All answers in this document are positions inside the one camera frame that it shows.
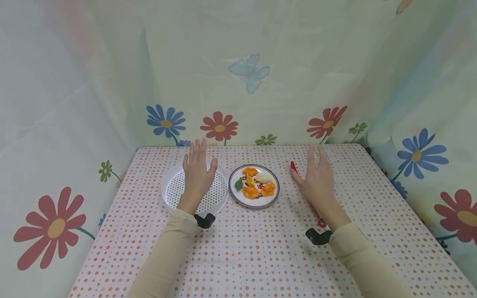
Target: table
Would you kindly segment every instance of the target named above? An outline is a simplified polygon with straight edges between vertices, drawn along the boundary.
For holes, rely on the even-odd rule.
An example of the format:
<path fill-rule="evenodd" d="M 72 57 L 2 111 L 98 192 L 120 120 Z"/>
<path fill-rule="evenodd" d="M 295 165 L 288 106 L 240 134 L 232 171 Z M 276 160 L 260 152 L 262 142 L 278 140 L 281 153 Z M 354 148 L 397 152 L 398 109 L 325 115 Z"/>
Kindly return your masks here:
<path fill-rule="evenodd" d="M 416 296 L 473 297 L 462 275 L 386 176 L 358 144 L 323 147 L 344 209 Z M 304 175 L 306 145 L 223 146 L 207 149 L 231 173 L 257 163 L 280 181 L 270 207 L 247 209 L 229 197 L 209 230 L 199 230 L 171 297 L 360 297 L 328 245 L 305 237 L 322 232 L 290 178 L 290 161 Z M 139 148 L 69 297 L 126 297 L 141 265 L 170 219 L 161 178 L 188 148 Z"/>

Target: left hand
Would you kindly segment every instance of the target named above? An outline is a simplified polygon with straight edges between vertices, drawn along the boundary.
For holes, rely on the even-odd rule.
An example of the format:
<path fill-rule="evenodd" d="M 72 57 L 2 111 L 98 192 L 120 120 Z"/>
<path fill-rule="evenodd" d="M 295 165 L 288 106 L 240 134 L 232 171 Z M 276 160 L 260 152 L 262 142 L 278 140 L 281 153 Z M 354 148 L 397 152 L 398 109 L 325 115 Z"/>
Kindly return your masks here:
<path fill-rule="evenodd" d="M 194 215 L 200 201 L 214 182 L 217 170 L 217 159 L 212 159 L 210 170 L 206 165 L 206 140 L 202 144 L 196 140 L 196 145 L 190 144 L 189 154 L 184 156 L 182 166 L 186 175 L 186 187 L 177 208 Z"/>

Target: red object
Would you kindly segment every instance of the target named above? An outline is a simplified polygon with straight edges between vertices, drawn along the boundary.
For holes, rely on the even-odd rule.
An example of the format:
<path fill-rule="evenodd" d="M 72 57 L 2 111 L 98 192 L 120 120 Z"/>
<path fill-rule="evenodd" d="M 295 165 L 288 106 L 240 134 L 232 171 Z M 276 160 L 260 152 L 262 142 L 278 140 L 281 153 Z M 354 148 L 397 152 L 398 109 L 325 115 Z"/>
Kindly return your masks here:
<path fill-rule="evenodd" d="M 298 174 L 297 167 L 295 166 L 295 163 L 294 163 L 293 161 L 290 162 L 290 167 L 291 167 L 291 169 L 292 169 L 293 171 L 297 172 L 297 174 Z"/>
<path fill-rule="evenodd" d="M 298 174 L 298 170 L 297 170 L 297 167 L 295 166 L 295 163 L 293 161 L 290 162 L 290 167 L 293 171 L 297 172 Z M 318 225 L 320 227 L 326 227 L 326 222 L 323 220 L 323 218 L 320 216 L 320 214 L 318 213 L 318 211 L 316 211 L 316 209 L 313 207 L 312 204 L 310 204 L 310 207 L 311 209 L 313 210 L 313 213 L 315 214 L 315 216 L 318 218 Z"/>

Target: white strainer tray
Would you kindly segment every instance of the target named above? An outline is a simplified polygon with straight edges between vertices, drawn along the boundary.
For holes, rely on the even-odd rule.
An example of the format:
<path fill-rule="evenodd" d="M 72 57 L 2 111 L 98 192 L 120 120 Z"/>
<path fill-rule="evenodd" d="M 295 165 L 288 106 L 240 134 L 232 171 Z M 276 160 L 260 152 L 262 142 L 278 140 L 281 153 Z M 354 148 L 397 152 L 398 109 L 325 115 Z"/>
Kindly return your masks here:
<path fill-rule="evenodd" d="M 210 168 L 211 159 L 206 159 L 207 169 Z M 173 213 L 179 204 L 179 199 L 184 192 L 185 176 L 182 163 L 173 166 L 162 180 L 161 194 L 167 209 Z M 215 215 L 221 211 L 228 199 L 228 177 L 225 170 L 219 165 L 215 173 L 214 183 L 202 198 L 196 214 L 205 218 L 207 213 Z"/>

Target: white food piece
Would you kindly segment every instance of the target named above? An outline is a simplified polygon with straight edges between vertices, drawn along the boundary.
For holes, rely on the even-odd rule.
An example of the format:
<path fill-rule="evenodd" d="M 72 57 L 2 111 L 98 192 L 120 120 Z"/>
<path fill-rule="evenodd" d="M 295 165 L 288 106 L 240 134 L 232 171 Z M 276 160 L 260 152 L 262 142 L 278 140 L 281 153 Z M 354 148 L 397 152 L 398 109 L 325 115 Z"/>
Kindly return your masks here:
<path fill-rule="evenodd" d="M 271 177 L 265 174 L 258 174 L 255 176 L 255 180 L 261 183 L 271 182 Z"/>

